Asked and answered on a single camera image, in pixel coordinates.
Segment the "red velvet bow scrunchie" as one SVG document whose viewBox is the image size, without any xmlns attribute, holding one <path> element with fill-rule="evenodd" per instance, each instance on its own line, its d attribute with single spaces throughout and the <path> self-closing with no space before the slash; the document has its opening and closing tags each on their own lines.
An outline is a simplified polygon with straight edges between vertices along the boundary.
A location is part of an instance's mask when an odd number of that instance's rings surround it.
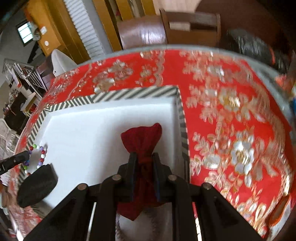
<svg viewBox="0 0 296 241">
<path fill-rule="evenodd" d="M 121 134 L 122 143 L 129 154 L 137 154 L 133 199 L 131 202 L 119 202 L 117 206 L 117 213 L 131 221 L 136 220 L 142 211 L 164 204 L 157 199 L 152 165 L 152 154 L 161 136 L 162 127 L 159 123 L 130 128 Z"/>
</svg>

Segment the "black fabric pouch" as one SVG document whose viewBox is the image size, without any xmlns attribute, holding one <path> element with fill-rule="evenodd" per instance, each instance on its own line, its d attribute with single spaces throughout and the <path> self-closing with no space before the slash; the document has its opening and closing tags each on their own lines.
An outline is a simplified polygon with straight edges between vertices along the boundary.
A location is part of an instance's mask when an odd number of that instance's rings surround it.
<svg viewBox="0 0 296 241">
<path fill-rule="evenodd" d="M 53 191 L 57 183 L 58 176 L 53 166 L 41 166 L 20 185 L 16 196 L 18 206 L 26 208 L 39 203 Z"/>
</svg>

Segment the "striped white tray box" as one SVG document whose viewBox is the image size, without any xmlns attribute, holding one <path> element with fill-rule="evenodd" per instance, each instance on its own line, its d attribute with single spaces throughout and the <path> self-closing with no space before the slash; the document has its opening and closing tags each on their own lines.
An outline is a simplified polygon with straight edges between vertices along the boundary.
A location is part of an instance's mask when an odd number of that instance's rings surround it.
<svg viewBox="0 0 296 241">
<path fill-rule="evenodd" d="M 47 150 L 45 163 L 52 165 L 58 183 L 33 211 L 44 217 L 78 184 L 99 184 L 115 174 L 129 157 L 121 133 L 155 123 L 162 127 L 155 147 L 161 162 L 188 180 L 189 141 L 177 86 L 113 90 L 44 108 L 26 145 Z"/>
</svg>

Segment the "red floral tablecloth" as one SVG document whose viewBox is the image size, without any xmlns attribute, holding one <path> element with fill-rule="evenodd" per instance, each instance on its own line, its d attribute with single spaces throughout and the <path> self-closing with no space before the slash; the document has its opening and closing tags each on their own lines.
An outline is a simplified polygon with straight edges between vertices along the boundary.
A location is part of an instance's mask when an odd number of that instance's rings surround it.
<svg viewBox="0 0 296 241">
<path fill-rule="evenodd" d="M 274 240 L 295 202 L 291 127 L 259 75 L 229 53 L 145 50 L 94 61 L 61 74 L 23 129 L 27 149 L 40 112 L 113 90 L 177 86 L 189 141 L 189 180 L 208 182 L 266 240 Z"/>
</svg>

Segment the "white ironing board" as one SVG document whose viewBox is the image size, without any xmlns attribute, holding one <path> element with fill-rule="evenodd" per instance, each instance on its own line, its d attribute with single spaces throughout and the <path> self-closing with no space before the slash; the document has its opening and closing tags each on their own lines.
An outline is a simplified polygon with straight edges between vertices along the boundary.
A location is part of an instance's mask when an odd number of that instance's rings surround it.
<svg viewBox="0 0 296 241">
<path fill-rule="evenodd" d="M 53 75 L 55 77 L 73 70 L 78 66 L 70 57 L 58 49 L 52 51 L 51 61 L 53 65 Z"/>
</svg>

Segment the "brown leather chair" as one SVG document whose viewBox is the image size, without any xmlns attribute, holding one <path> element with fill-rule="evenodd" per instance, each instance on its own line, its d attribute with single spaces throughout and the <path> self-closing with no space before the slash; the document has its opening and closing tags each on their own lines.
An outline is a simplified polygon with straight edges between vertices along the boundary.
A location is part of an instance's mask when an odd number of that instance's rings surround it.
<svg viewBox="0 0 296 241">
<path fill-rule="evenodd" d="M 165 45 L 167 37 L 162 18 L 158 15 L 144 16 L 117 23 L 123 49 L 148 45 Z"/>
</svg>

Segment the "wooden slatted chair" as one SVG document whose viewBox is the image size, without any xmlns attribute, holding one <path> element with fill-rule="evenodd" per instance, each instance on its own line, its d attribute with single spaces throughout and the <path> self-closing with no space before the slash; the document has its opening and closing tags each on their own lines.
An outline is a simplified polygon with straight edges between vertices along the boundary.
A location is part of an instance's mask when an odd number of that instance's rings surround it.
<svg viewBox="0 0 296 241">
<path fill-rule="evenodd" d="M 160 9 L 167 43 L 170 45 L 201 45 L 217 47 L 221 39 L 221 18 L 219 14 L 185 13 Z M 189 30 L 173 29 L 173 24 L 189 24 Z"/>
</svg>

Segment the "black plastic bag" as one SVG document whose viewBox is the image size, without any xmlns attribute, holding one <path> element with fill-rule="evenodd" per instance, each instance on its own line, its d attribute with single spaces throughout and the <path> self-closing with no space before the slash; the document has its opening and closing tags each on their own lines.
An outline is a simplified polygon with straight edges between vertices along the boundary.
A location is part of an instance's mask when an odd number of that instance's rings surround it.
<svg viewBox="0 0 296 241">
<path fill-rule="evenodd" d="M 227 47 L 230 51 L 250 57 L 268 66 L 281 74 L 285 74 L 290 66 L 287 55 L 274 50 L 259 37 L 244 29 L 230 29 L 227 31 Z"/>
</svg>

